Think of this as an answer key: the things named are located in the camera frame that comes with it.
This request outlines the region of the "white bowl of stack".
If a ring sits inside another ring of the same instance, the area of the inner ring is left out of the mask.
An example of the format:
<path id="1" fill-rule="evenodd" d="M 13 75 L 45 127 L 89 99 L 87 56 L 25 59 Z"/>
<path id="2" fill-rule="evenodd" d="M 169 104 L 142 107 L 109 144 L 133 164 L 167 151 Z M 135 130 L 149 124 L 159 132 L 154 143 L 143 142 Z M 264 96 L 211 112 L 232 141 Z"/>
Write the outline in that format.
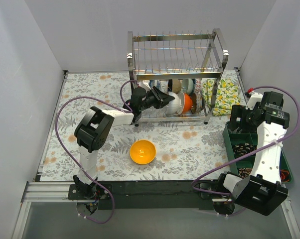
<path id="1" fill-rule="evenodd" d="M 174 100 L 172 100 L 168 103 L 168 105 L 166 106 L 165 113 L 167 115 L 173 115 L 173 114 L 178 113 L 178 111 L 180 110 L 181 100 L 180 100 L 179 96 L 174 92 L 168 92 L 168 95 L 174 97 Z"/>

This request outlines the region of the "blue white floral bowl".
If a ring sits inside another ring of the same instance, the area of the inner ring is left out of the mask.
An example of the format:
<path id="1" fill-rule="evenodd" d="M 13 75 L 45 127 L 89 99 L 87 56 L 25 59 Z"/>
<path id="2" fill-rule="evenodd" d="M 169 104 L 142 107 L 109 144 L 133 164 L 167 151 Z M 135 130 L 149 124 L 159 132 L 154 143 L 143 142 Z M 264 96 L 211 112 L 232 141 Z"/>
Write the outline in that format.
<path id="1" fill-rule="evenodd" d="M 157 88 L 158 90 L 161 91 L 161 82 L 160 82 L 160 80 L 149 80 L 148 85 L 149 85 L 150 90 L 152 90 L 153 87 L 155 87 L 155 88 Z"/>

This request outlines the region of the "black glossy bowl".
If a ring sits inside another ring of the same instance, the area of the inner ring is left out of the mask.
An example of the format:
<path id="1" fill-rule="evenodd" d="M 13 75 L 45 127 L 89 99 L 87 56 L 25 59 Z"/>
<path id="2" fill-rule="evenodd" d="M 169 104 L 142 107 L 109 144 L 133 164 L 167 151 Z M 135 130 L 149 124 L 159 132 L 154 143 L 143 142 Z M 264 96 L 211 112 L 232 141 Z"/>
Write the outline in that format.
<path id="1" fill-rule="evenodd" d="M 167 91 L 179 94 L 181 91 L 181 81 L 179 79 L 168 80 Z"/>

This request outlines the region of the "orange white bowl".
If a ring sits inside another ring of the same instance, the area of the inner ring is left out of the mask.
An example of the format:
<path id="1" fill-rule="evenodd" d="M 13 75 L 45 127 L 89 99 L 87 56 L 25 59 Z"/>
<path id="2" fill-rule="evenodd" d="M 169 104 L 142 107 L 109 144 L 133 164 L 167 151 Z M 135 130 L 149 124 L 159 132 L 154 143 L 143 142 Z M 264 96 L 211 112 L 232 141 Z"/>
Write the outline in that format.
<path id="1" fill-rule="evenodd" d="M 185 114 L 188 111 L 190 111 L 190 109 L 192 107 L 192 99 L 186 93 L 180 93 L 178 96 L 180 98 L 180 109 L 177 113 L 179 115 L 182 115 L 182 114 Z"/>

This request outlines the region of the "celadon green bowl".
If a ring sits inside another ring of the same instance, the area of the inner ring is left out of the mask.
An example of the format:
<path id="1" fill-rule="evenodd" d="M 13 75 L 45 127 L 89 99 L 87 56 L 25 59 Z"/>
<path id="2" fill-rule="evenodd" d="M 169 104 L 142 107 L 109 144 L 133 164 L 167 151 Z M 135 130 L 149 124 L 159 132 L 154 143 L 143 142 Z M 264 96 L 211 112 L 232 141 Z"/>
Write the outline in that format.
<path id="1" fill-rule="evenodd" d="M 191 95 L 195 89 L 195 79 L 183 79 L 181 82 L 181 92 Z"/>

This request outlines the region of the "beige top bowl of stack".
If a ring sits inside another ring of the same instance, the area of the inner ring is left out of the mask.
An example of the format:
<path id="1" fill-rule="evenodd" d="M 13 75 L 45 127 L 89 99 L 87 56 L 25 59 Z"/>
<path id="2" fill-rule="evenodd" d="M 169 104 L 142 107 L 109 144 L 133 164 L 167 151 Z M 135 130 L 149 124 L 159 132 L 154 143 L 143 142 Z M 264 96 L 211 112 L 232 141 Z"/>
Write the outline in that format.
<path id="1" fill-rule="evenodd" d="M 192 93 L 190 97 L 192 100 L 191 113 L 200 113 L 204 108 L 204 98 L 200 93 Z"/>

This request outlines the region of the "blue patterned bowl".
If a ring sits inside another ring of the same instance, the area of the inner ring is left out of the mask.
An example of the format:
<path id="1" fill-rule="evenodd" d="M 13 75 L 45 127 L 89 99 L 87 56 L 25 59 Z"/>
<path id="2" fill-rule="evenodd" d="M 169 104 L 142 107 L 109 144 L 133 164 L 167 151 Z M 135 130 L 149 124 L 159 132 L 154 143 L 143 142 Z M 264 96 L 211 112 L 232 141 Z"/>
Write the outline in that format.
<path id="1" fill-rule="evenodd" d="M 194 84 L 194 93 L 200 94 L 202 91 L 202 82 L 201 79 L 195 79 L 195 84 Z"/>

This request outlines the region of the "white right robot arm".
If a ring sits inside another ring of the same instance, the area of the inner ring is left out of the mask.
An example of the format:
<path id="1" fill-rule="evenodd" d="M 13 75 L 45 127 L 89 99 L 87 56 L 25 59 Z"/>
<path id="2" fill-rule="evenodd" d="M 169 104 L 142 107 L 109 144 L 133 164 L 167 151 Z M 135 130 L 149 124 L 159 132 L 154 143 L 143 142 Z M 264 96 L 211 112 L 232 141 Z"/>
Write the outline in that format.
<path id="1" fill-rule="evenodd" d="M 238 165 L 218 178 L 216 192 L 222 198 L 231 195 L 235 204 L 268 216 L 288 196 L 280 177 L 283 138 L 289 127 L 290 115 L 284 112 L 283 95 L 273 91 L 251 92 L 246 106 L 232 107 L 230 120 L 223 130 L 229 160 L 254 151 L 245 158 L 252 170 L 245 178 L 238 174 Z"/>

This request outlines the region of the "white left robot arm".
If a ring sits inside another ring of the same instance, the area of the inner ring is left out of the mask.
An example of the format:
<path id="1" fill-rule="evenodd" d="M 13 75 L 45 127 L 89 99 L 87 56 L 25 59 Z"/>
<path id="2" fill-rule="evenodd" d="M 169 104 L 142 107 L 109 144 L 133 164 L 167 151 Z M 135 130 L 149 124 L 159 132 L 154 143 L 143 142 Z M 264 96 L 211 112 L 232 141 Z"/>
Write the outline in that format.
<path id="1" fill-rule="evenodd" d="M 85 199 L 92 199 L 96 195 L 97 188 L 93 180 L 97 179 L 98 150 L 105 144 L 111 128 L 134 124 L 140 119 L 142 111 L 151 107 L 162 109 L 173 100 L 174 96 L 160 91 L 157 87 L 152 87 L 149 91 L 137 87 L 126 101 L 126 109 L 131 108 L 131 113 L 124 110 L 101 110 L 97 107 L 88 110 L 74 133 L 80 151 L 81 169 L 73 180 L 78 192 Z"/>

